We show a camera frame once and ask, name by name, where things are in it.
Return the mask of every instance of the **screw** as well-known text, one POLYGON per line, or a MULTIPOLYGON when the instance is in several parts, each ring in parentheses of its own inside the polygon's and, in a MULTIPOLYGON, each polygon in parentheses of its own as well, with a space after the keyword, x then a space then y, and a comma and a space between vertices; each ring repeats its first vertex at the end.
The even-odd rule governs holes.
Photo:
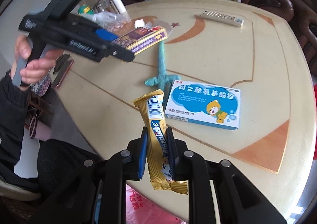
POLYGON ((190 158, 190 157, 193 157, 193 156, 194 156, 194 153, 193 153, 192 151, 185 151, 185 152, 184 152, 184 155, 185 155, 186 157, 190 158))
POLYGON ((231 162, 228 160, 223 160, 221 161, 221 165, 223 165, 224 167, 228 168, 231 165, 231 162))
POLYGON ((85 167, 90 167, 90 166, 92 166, 93 165, 93 160, 85 160, 84 161, 84 166, 85 167))
POLYGON ((128 150, 123 150, 120 154, 122 157, 128 157, 131 154, 131 152, 128 150))

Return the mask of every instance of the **person's hand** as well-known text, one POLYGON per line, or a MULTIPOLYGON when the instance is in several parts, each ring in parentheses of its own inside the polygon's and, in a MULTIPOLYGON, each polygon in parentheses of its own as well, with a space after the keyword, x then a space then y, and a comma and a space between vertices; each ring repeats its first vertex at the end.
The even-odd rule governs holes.
MULTIPOLYGON (((29 62, 26 68, 20 71, 22 82, 26 84, 34 84, 42 80, 47 76, 49 70, 55 66, 56 59, 63 54, 63 49, 50 50, 46 53, 43 59, 35 59, 29 62)), ((27 59, 31 54, 30 44, 24 35, 19 35, 15 42, 15 61, 11 69, 11 79, 13 79, 16 71, 16 63, 21 56, 27 59)), ((28 87, 20 87, 21 90, 25 91, 28 87)))

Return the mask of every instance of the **yellow snack wrapper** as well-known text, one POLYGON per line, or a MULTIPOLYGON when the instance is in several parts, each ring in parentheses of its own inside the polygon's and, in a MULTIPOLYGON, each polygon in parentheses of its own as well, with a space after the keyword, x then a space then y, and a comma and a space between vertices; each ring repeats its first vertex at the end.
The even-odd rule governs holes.
POLYGON ((173 181, 170 174, 163 97, 163 91, 156 90, 132 101, 139 108, 148 130, 146 157, 151 184, 154 190, 172 190, 187 194, 187 182, 173 181))

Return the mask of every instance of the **cartoon bear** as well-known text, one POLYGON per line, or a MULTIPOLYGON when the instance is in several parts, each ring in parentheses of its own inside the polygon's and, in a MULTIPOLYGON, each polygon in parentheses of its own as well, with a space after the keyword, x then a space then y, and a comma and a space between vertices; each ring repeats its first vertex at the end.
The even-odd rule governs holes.
POLYGON ((217 117, 217 122, 218 123, 223 123, 224 119, 228 115, 227 112, 221 111, 220 110, 220 103, 217 100, 214 100, 210 103, 208 103, 206 111, 212 115, 217 117))

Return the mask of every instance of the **blue and white box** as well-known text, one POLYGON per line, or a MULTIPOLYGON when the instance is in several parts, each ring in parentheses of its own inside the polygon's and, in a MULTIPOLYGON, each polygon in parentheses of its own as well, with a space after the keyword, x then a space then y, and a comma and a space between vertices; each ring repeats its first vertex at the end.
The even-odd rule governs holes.
POLYGON ((230 130, 239 128, 239 89, 175 80, 167 101, 168 118, 230 130))

